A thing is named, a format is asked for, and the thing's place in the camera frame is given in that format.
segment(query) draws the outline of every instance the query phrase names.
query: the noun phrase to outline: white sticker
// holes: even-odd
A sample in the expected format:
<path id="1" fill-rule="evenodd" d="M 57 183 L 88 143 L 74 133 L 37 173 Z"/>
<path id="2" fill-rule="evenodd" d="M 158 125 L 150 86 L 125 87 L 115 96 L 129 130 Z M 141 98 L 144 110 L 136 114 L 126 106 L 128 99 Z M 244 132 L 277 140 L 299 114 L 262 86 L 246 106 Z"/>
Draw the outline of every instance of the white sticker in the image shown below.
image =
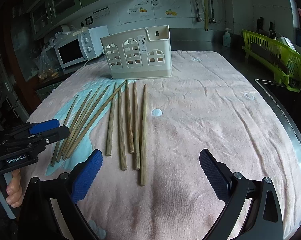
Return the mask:
<path id="1" fill-rule="evenodd" d="M 145 35 L 137 36 L 140 54 L 147 54 Z"/>
<path id="2" fill-rule="evenodd" d="M 108 7 L 97 10 L 95 12 L 93 12 L 93 20 L 97 20 L 99 18 L 105 17 L 111 15 L 110 10 Z"/>

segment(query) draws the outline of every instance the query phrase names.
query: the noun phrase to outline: human hand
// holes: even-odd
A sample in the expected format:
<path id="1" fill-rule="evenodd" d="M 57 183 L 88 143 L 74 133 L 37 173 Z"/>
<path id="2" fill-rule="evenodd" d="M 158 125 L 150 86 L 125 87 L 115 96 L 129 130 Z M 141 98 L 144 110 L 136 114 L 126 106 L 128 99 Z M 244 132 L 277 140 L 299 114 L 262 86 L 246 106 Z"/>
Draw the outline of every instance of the human hand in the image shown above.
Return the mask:
<path id="1" fill-rule="evenodd" d="M 6 188 L 8 194 L 6 202 L 14 208 L 19 207 L 23 201 L 22 187 L 20 186 L 21 175 L 19 172 L 20 169 L 12 171 L 13 178 Z"/>

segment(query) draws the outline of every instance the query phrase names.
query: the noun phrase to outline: textured blue pad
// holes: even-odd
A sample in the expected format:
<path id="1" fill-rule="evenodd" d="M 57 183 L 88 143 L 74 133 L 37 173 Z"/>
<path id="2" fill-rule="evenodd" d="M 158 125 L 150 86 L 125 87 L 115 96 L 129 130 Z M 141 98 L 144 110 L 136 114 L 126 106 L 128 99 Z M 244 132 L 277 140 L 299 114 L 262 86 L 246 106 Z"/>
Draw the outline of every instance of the textured blue pad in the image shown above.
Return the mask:
<path id="1" fill-rule="evenodd" d="M 220 171 L 217 161 L 207 149 L 201 151 L 199 163 L 218 199 L 225 201 L 227 204 L 230 198 L 228 182 Z"/>
<path id="2" fill-rule="evenodd" d="M 38 134 L 57 127 L 59 127 L 59 120 L 52 119 L 49 121 L 40 122 L 38 124 L 33 125 L 33 127 L 29 129 L 29 132 L 30 134 Z"/>
<path id="3" fill-rule="evenodd" d="M 94 150 L 89 156 L 89 161 L 85 162 L 85 166 L 73 182 L 73 190 L 71 199 L 73 203 L 85 198 L 90 186 L 93 183 L 99 169 L 103 164 L 103 155 L 100 150 Z"/>

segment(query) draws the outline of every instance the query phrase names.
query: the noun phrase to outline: microwave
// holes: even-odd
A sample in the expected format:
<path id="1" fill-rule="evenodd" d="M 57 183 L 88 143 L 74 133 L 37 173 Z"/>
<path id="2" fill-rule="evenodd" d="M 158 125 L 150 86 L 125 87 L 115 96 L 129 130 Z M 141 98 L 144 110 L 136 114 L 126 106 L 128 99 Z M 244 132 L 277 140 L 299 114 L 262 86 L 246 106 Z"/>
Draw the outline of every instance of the microwave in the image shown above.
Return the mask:
<path id="1" fill-rule="evenodd" d="M 100 26 L 65 38 L 55 46 L 55 52 L 61 67 L 66 68 L 99 57 L 104 53 L 100 38 L 108 35 L 107 26 Z"/>

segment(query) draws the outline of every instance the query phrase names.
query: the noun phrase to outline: green dish rack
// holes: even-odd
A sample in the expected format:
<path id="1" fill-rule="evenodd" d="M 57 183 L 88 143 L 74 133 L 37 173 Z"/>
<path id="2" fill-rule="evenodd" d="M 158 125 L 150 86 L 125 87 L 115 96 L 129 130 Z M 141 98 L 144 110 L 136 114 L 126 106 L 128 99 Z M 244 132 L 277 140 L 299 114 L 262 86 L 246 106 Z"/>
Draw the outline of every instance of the green dish rack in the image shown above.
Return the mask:
<path id="1" fill-rule="evenodd" d="M 243 50 L 246 52 L 246 58 L 252 56 L 263 65 L 268 67 L 274 73 L 274 79 L 277 83 L 284 83 L 290 91 L 300 92 L 301 90 L 301 54 L 292 50 L 283 43 L 273 40 L 264 35 L 242 30 L 245 46 Z M 275 64 L 270 63 L 263 57 L 260 57 L 252 51 L 251 42 L 268 50 L 270 53 L 284 63 L 289 72 L 285 73 Z"/>

